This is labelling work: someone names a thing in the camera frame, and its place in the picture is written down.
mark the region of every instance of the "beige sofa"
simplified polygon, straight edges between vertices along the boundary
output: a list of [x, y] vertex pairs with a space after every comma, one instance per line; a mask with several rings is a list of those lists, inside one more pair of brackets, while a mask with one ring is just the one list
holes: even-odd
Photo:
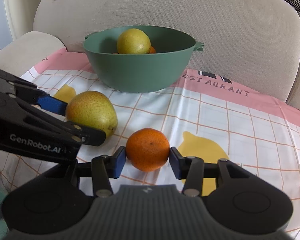
[[227, 77], [300, 109], [300, 13], [284, 0], [42, 0], [34, 31], [0, 51], [23, 74], [85, 35], [120, 25], [160, 25], [204, 42], [188, 67]]

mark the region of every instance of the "orange fruit in bowl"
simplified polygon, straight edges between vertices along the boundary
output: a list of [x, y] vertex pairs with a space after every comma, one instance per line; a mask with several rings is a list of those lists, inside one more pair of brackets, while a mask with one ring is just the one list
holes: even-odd
[[145, 172], [162, 167], [168, 160], [170, 144], [165, 135], [152, 128], [133, 133], [126, 144], [126, 155], [131, 164]]
[[151, 46], [149, 54], [155, 54], [155, 53], [157, 53], [157, 52], [155, 51], [155, 48]]

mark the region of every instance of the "green bowl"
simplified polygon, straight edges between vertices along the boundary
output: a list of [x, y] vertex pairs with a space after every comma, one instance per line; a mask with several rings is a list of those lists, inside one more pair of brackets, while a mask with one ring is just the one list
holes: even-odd
[[[156, 54], [113, 54], [119, 35], [130, 28], [145, 32]], [[170, 28], [137, 25], [91, 33], [83, 48], [93, 70], [109, 87], [129, 93], [158, 91], [172, 85], [182, 74], [194, 50], [203, 43]]]

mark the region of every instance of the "sofa armrest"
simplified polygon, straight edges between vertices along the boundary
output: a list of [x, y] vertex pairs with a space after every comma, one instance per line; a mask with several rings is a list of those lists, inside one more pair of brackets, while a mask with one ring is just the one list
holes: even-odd
[[0, 69], [21, 76], [42, 59], [64, 48], [56, 37], [32, 31], [0, 50]]

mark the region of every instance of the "tablecloth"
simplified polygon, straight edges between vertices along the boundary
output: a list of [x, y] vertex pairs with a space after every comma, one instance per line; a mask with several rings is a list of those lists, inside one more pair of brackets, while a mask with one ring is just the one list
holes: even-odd
[[[52, 96], [67, 84], [77, 94], [95, 90], [110, 99], [118, 115], [118, 129], [100, 147], [82, 146], [77, 155], [79, 162], [113, 154], [119, 146], [126, 144], [133, 132], [141, 128], [160, 130], [170, 145], [177, 147], [184, 156], [197, 155], [206, 162], [216, 162], [221, 156], [228, 157], [283, 190], [291, 198], [294, 208], [286, 232], [300, 239], [298, 109], [227, 78], [191, 69], [186, 69], [172, 86], [157, 92], [119, 92], [98, 78], [85, 54], [66, 49], [42, 59], [22, 78], [34, 82]], [[10, 190], [54, 165], [0, 151], [0, 177]], [[122, 184], [176, 184], [179, 190], [183, 187], [183, 182], [175, 179], [169, 163], [145, 173], [134, 168], [129, 161], [120, 178], [111, 179], [114, 192]], [[92, 195], [91, 179], [82, 178], [80, 189]]]

